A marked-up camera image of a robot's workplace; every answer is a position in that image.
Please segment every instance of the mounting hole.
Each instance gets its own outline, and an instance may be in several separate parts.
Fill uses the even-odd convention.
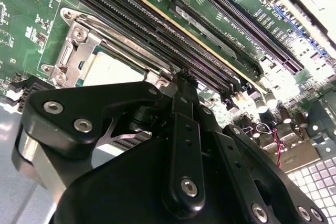
[[[66,11],[66,12],[63,13],[63,17],[65,19],[71,19],[72,18],[72,14],[71,14],[71,12]]]
[[[210,109],[208,109],[208,108],[206,108],[206,107],[203,108],[203,111],[204,111],[206,114],[208,114],[208,115],[211,114]]]
[[[181,97],[181,101],[184,103],[188,103],[187,99],[185,99],[184,97]]]
[[[240,163],[239,162],[237,162],[237,161],[235,161],[235,165],[236,165],[236,167],[238,168],[238,169],[241,169],[241,165],[240,165]]]
[[[151,94],[158,94],[157,91],[156,91],[155,89],[149,89],[149,92],[150,92]]]
[[[189,139],[186,139],[186,140],[185,140],[185,143],[186,143],[189,147],[191,147],[191,146],[193,145],[193,143],[192,143]]]
[[[42,70],[46,73],[49,73],[51,71],[51,68],[49,66],[43,65]]]

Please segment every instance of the pcie slot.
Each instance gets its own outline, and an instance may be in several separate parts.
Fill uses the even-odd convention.
[[[131,7],[132,9],[129,9],[129,6],[127,5],[127,3],[125,2],[125,0],[91,0],[91,2],[96,2],[94,3],[94,6],[98,6],[97,2],[101,2],[99,8],[95,8],[94,10],[101,15],[99,10],[102,10],[103,8],[107,8],[106,9],[106,14],[104,16],[104,18],[107,18],[107,16],[109,16],[109,14],[111,14],[111,7],[112,9],[115,10],[119,10],[119,15],[122,13],[123,15],[127,14],[128,15],[128,20],[124,23],[126,25],[129,26],[130,29],[134,28],[134,25],[136,25],[138,28],[141,28],[143,30],[145,30],[145,35],[149,38],[147,38],[147,41],[151,41],[154,42],[155,40],[161,40],[161,42],[165,42],[169,43],[170,47],[175,48],[175,54],[179,53],[179,56],[184,58],[184,59],[188,59],[189,64],[193,65],[193,68],[197,68],[200,71],[204,71],[204,65],[207,67],[207,69],[211,69],[212,72],[215,72],[215,74],[212,74],[212,79],[218,79],[218,76],[222,76],[223,77],[223,72],[220,69],[217,69],[216,67],[214,68],[214,66],[212,65],[211,62],[208,61],[204,61],[204,59],[201,59],[201,55],[198,55],[197,53],[195,53],[194,51],[191,51],[189,49],[186,49],[187,47],[185,47],[185,45],[183,45],[183,43],[181,43],[181,41],[176,40],[175,36],[168,36],[169,33],[167,32],[160,32],[160,30],[164,30],[164,27],[161,27],[161,29],[159,29],[158,31],[158,27],[156,26],[152,26],[151,22],[153,22],[151,20],[151,22],[149,22],[149,20],[143,20],[145,16],[138,14],[138,12],[134,12],[134,7]],[[221,83],[223,85],[223,83],[227,83],[226,88],[230,87],[230,82],[227,82],[227,80],[219,80],[219,83]]]
[[[207,1],[234,25],[239,27],[246,34],[247,38],[257,42],[258,46],[266,54],[281,64],[292,75],[303,69],[303,65],[292,56],[291,52],[272,33],[255,21],[246,10],[237,5],[234,0]]]
[[[188,36],[186,36],[183,32],[181,32],[178,28],[172,26],[169,22],[164,20],[160,15],[158,15],[156,12],[154,12],[151,8],[149,8],[146,4],[139,0],[127,0],[128,4],[131,5],[129,8],[129,13],[134,13],[134,8],[138,8],[139,12],[135,12],[134,14],[138,16],[138,18],[146,19],[146,24],[153,23],[155,27],[159,27],[159,32],[164,31],[164,34],[172,33],[175,36],[178,36],[179,40],[182,40],[184,43],[188,45],[188,47],[193,48],[195,52],[198,54],[202,54],[204,57],[206,57],[208,60],[210,60],[213,64],[215,64],[218,68],[220,68],[220,74],[222,78],[227,78],[228,76],[235,77],[237,79],[237,76],[228,68],[226,67],[220,60],[218,60],[216,57],[211,55],[206,49],[201,47],[198,43],[196,43],[194,40],[190,39]]]
[[[225,80],[218,79],[218,75],[204,68],[204,63],[208,62],[201,61],[200,59],[191,60],[190,57],[181,54],[179,50],[176,49],[176,45],[175,48],[170,47],[159,37],[152,35],[148,29],[142,27],[139,23],[135,23],[134,20],[126,18],[104,2],[97,2],[96,0],[80,1],[104,18],[120,33],[128,37],[131,35],[133,39],[143,45],[145,44],[146,47],[150,46],[149,48],[161,53],[161,56],[164,56],[165,60],[171,61],[177,66],[194,69],[193,74],[204,84],[213,87],[216,91],[229,88],[229,84],[226,87],[223,86],[223,83],[227,83]],[[210,63],[207,65],[209,69],[213,67]]]
[[[254,68],[254,70],[257,72],[257,75],[258,76],[261,75],[259,64],[256,63],[255,60],[252,59],[247,52],[237,48],[234,44],[232,44],[230,40],[226,39],[225,34],[217,27],[215,27],[212,23],[210,23],[206,18],[204,18],[204,16],[202,16],[200,13],[198,13],[195,9],[191,8],[187,4],[183,3],[181,0],[170,0],[170,1],[179,8],[181,8],[183,11],[185,11],[190,17],[192,17],[195,21],[197,21],[211,34],[213,34],[213,36],[215,36],[217,39],[221,40],[224,44],[226,44],[231,50],[239,53],[240,56],[243,56],[245,62],[248,62]]]

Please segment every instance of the capacitor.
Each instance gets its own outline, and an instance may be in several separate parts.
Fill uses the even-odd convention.
[[[252,126],[252,130],[251,130],[252,137],[254,137],[254,138],[260,137],[260,133],[257,131],[257,124],[252,123],[251,126]]]
[[[300,128],[307,128],[308,126],[307,120],[301,112],[295,114],[295,121]]]
[[[263,98],[258,98],[255,101],[255,104],[256,104],[257,111],[258,111],[259,114],[265,113],[268,109]]]
[[[267,107],[269,107],[271,110],[274,110],[277,107],[278,100],[275,98],[272,92],[268,92],[267,94],[265,94],[265,101]]]
[[[290,118],[290,114],[286,108],[279,109],[279,113],[284,123],[290,123],[292,121],[292,118]]]

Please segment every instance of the screw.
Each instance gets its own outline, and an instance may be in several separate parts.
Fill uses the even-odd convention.
[[[233,131],[236,133],[236,135],[240,135],[240,131],[237,128],[233,128]]]
[[[49,101],[43,104],[43,108],[46,112],[50,114],[59,114],[63,111],[63,106],[62,104],[54,101]]]
[[[80,118],[73,123],[75,129],[79,132],[88,133],[92,131],[92,123],[89,120]]]
[[[151,94],[158,94],[157,91],[156,91],[155,89],[149,89],[149,92],[150,92]]]
[[[44,72],[47,72],[47,73],[50,72],[50,67],[48,67],[47,65],[43,65],[42,69]]]
[[[62,74],[57,74],[56,75],[56,79],[58,80],[58,81],[61,81],[62,79],[63,79],[63,76],[62,76]]]
[[[63,12],[63,17],[65,19],[71,19],[72,18],[72,14],[71,12],[67,11],[67,12]]]
[[[323,221],[322,216],[320,215],[319,212],[317,212],[315,209],[311,208],[310,211],[312,212],[312,214],[315,216],[315,218],[317,218],[319,221]]]
[[[266,212],[257,203],[252,204],[252,212],[262,223],[266,223],[268,218]]]
[[[188,103],[187,99],[185,99],[184,97],[181,97],[181,101],[184,103]]]
[[[207,113],[208,115],[211,114],[211,111],[210,111],[210,109],[208,109],[208,108],[203,108],[203,111],[204,111],[205,113]]]
[[[306,220],[306,221],[310,221],[310,215],[309,213],[303,208],[303,207],[298,207],[300,213],[301,213],[301,216]]]
[[[182,190],[190,197],[195,197],[198,193],[197,186],[192,180],[188,178],[184,178],[181,181],[181,187]]]
[[[86,32],[80,28],[75,28],[73,33],[72,33],[76,39],[78,39],[79,41],[83,41],[86,39]]]

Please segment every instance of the cable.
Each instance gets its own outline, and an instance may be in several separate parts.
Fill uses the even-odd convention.
[[[278,155],[278,162],[277,165],[279,168],[281,168],[281,148],[285,146],[284,142],[279,139],[278,130],[277,128],[273,129],[273,136],[274,136],[274,142],[277,143],[278,149],[277,149],[277,155]]]
[[[263,126],[263,127],[265,127],[266,129],[268,129],[268,132],[266,132],[266,131],[260,131],[260,130],[258,129],[259,126]],[[266,123],[258,123],[257,126],[256,126],[256,130],[257,130],[257,132],[259,132],[259,133],[266,133],[266,134],[268,134],[268,135],[272,134],[271,129],[269,128],[269,126],[268,126]]]

